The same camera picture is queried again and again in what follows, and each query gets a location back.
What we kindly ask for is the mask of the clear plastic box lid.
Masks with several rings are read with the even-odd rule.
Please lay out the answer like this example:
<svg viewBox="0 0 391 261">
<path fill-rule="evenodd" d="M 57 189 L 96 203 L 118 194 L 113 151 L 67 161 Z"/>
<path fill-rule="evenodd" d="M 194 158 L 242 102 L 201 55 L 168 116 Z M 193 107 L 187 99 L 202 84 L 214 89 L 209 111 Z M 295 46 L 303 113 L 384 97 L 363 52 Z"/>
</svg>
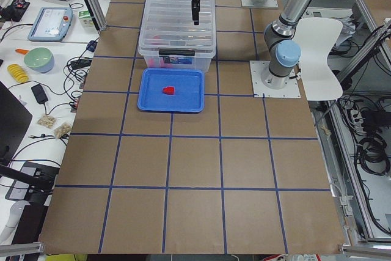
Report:
<svg viewBox="0 0 391 261">
<path fill-rule="evenodd" d="M 160 44 L 152 44 L 154 36 Z M 200 0 L 199 25 L 192 20 L 191 0 L 146 0 L 139 36 L 141 55 L 160 48 L 194 50 L 213 54 L 216 49 L 215 1 Z"/>
</svg>

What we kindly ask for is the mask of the clear plastic storage box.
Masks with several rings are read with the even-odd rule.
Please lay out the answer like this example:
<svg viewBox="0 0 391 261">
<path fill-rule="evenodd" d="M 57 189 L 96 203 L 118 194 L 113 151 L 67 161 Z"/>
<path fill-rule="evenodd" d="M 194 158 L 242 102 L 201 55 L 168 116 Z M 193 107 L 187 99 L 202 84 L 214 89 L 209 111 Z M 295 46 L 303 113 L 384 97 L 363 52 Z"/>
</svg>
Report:
<svg viewBox="0 0 391 261">
<path fill-rule="evenodd" d="M 196 54 L 195 56 L 160 56 L 158 53 L 142 55 L 148 67 L 158 68 L 187 68 L 207 72 L 216 49 L 213 54 Z"/>
</svg>

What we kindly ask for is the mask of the blue plastic tray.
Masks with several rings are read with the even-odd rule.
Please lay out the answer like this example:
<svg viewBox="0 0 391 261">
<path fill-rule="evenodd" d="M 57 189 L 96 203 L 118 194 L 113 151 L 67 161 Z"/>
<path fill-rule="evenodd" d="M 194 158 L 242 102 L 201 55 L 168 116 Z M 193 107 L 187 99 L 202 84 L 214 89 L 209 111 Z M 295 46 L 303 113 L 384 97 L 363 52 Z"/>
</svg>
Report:
<svg viewBox="0 0 391 261">
<path fill-rule="evenodd" d="M 204 109 L 205 74 L 200 70 L 148 68 L 137 107 L 142 111 L 198 113 Z"/>
</svg>

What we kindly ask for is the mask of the green white carton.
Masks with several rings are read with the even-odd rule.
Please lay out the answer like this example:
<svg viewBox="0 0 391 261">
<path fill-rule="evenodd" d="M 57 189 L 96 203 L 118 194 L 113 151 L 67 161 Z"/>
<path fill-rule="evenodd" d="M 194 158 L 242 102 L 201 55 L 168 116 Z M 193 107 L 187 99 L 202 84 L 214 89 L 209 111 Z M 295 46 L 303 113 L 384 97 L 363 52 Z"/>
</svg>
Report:
<svg viewBox="0 0 391 261">
<path fill-rule="evenodd" d="M 92 17 L 90 16 L 90 12 L 88 10 L 83 10 L 78 12 L 78 20 L 81 25 L 85 28 L 94 27 L 94 22 Z"/>
</svg>

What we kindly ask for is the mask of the white chair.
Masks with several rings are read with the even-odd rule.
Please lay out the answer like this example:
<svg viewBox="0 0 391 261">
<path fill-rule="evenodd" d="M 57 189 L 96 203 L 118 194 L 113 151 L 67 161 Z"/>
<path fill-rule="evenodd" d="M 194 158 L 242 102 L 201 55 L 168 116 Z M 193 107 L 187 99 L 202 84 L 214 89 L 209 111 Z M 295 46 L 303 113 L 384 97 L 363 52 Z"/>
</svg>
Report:
<svg viewBox="0 0 391 261">
<path fill-rule="evenodd" d="M 337 41 L 342 22 L 332 18 L 299 20 L 293 41 L 301 48 L 299 68 L 308 101 L 329 101 L 340 98 L 342 87 L 327 64 L 327 58 Z"/>
</svg>

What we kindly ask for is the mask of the near teach pendant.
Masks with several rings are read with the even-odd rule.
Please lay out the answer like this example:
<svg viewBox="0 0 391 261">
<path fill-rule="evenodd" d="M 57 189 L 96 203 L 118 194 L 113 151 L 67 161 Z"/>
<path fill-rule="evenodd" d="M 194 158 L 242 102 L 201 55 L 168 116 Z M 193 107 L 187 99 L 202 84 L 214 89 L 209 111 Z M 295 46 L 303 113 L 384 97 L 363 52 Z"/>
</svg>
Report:
<svg viewBox="0 0 391 261">
<path fill-rule="evenodd" d="M 61 42 L 73 19 L 69 7 L 42 7 L 27 37 L 33 42 Z"/>
</svg>

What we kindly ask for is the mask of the green bowl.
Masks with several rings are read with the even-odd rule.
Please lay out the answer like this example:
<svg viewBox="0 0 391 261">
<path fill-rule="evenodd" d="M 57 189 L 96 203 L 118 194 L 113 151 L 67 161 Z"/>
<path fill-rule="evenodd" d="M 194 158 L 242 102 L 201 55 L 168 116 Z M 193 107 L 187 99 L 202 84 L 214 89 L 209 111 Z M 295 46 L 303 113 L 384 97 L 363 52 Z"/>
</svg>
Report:
<svg viewBox="0 0 391 261">
<path fill-rule="evenodd" d="M 54 67 L 54 56 L 47 48 L 34 48 L 25 55 L 24 63 L 36 72 L 46 73 Z"/>
</svg>

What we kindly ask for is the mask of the black power adapter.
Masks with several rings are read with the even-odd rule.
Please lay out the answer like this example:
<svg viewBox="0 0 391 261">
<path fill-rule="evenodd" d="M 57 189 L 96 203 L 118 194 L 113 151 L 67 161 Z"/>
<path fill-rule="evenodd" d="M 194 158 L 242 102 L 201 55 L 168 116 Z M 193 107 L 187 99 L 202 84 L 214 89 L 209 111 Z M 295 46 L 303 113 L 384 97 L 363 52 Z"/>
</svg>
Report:
<svg viewBox="0 0 391 261">
<path fill-rule="evenodd" d="M 36 84 L 31 87 L 31 91 L 36 99 L 36 102 L 40 105 L 45 104 L 48 101 L 45 90 L 40 84 Z"/>
</svg>

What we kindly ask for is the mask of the yellow sliced toy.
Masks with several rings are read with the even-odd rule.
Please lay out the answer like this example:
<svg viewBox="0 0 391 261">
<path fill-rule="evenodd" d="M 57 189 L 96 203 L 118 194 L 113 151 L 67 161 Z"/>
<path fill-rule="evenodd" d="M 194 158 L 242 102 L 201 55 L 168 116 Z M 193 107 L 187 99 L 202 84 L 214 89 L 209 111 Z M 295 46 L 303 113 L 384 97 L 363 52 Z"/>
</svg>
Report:
<svg viewBox="0 0 391 261">
<path fill-rule="evenodd" d="M 29 77 L 25 70 L 18 64 L 10 64 L 7 67 L 8 73 L 18 83 L 26 83 L 29 81 Z"/>
</svg>

